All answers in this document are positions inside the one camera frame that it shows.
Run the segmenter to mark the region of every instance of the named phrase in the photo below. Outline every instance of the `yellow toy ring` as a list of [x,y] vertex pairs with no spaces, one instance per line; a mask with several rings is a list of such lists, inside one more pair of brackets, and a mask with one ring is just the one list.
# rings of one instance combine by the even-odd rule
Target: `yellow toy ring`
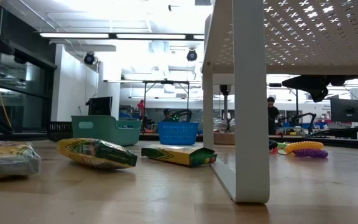
[[295,142],[292,144],[289,144],[285,147],[284,151],[286,153],[291,153],[295,150],[299,149],[319,149],[323,150],[324,145],[320,142],[312,142],[312,141],[305,141],[305,142]]

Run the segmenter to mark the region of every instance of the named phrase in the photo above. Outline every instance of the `cardboard box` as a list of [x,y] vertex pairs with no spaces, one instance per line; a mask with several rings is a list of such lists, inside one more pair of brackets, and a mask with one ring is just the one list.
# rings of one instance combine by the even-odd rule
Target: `cardboard box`
[[215,151],[205,147],[166,146],[158,144],[143,147],[141,155],[160,161],[186,165],[188,167],[214,163],[218,156]]
[[214,133],[214,144],[235,144],[235,134],[234,133]]

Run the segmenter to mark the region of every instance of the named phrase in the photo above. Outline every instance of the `black monitor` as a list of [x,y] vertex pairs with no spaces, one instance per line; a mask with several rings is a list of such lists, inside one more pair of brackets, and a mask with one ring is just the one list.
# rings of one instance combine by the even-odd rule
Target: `black monitor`
[[112,97],[98,97],[89,99],[88,115],[111,116]]
[[331,98],[331,120],[358,122],[358,100]]

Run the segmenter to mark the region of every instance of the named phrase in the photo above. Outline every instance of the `black basket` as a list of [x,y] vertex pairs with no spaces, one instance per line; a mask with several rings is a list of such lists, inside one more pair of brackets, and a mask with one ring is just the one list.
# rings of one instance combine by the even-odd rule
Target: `black basket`
[[71,122],[51,121],[48,125],[48,139],[59,141],[62,139],[73,138],[73,125]]

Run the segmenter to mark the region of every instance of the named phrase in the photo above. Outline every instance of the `blue plastic basket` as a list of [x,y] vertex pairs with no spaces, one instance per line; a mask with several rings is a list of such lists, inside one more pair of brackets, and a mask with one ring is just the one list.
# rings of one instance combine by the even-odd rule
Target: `blue plastic basket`
[[192,145],[196,142],[198,123],[158,122],[160,143],[168,145]]

